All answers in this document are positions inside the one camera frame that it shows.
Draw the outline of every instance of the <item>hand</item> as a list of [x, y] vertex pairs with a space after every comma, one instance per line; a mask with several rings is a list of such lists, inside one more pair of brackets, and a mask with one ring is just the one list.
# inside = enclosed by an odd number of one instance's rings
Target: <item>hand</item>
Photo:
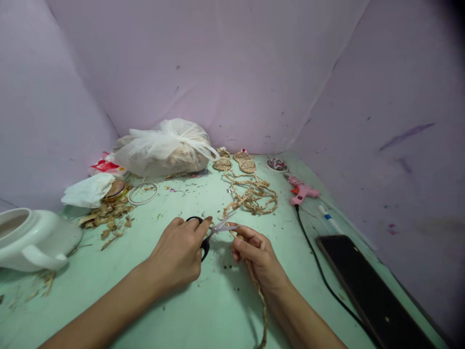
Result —
[[232, 256], [236, 262], [241, 258], [252, 262], [257, 280], [265, 293], [280, 291], [291, 283], [267, 237], [245, 225], [234, 231], [237, 237], [232, 243]]
[[200, 225], [197, 219], [188, 222], [179, 217], [173, 219], [152, 254], [136, 267], [148, 278], [155, 297], [198, 279], [202, 262], [200, 245], [212, 219], [208, 217]]

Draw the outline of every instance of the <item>scissors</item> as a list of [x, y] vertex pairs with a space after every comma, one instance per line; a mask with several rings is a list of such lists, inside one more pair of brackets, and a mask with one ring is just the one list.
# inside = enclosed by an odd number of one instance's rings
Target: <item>scissors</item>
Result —
[[[240, 226], [238, 225], [225, 226], [226, 222], [229, 220], [229, 218], [231, 218], [234, 215], [234, 213], [236, 213], [236, 211], [231, 212], [220, 223], [209, 228], [211, 230], [211, 233], [205, 238], [205, 240], [202, 241], [202, 245], [200, 246], [200, 248], [203, 249], [202, 262], [205, 259], [205, 257], [207, 257], [208, 251], [210, 250], [210, 239], [214, 234], [219, 233], [220, 231], [228, 231], [240, 228]], [[186, 222], [191, 219], [198, 219], [200, 223], [203, 222], [203, 219], [197, 216], [189, 217], [188, 219], [186, 219]]]

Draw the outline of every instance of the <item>black phone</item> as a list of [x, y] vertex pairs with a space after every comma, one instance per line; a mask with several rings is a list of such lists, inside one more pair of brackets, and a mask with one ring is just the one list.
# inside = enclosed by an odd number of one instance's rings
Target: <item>black phone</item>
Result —
[[316, 241], [383, 348], [435, 348], [348, 236], [323, 236]]

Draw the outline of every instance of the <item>white marker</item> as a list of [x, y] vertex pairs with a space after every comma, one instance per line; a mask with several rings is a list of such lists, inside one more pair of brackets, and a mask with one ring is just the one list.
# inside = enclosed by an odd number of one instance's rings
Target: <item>white marker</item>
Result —
[[328, 220], [329, 224], [333, 226], [334, 230], [336, 230], [336, 233], [345, 235], [341, 228], [339, 228], [336, 221], [329, 215], [329, 213], [325, 210], [323, 206], [319, 205], [318, 209], [320, 210], [321, 214]]

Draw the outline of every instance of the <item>jug handle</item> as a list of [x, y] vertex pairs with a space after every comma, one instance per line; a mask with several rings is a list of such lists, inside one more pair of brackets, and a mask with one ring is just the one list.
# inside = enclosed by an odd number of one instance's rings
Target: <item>jug handle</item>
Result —
[[56, 258], [49, 257], [35, 245], [29, 245], [21, 253], [32, 264], [45, 269], [58, 270], [68, 263], [68, 258], [64, 254], [59, 254]]

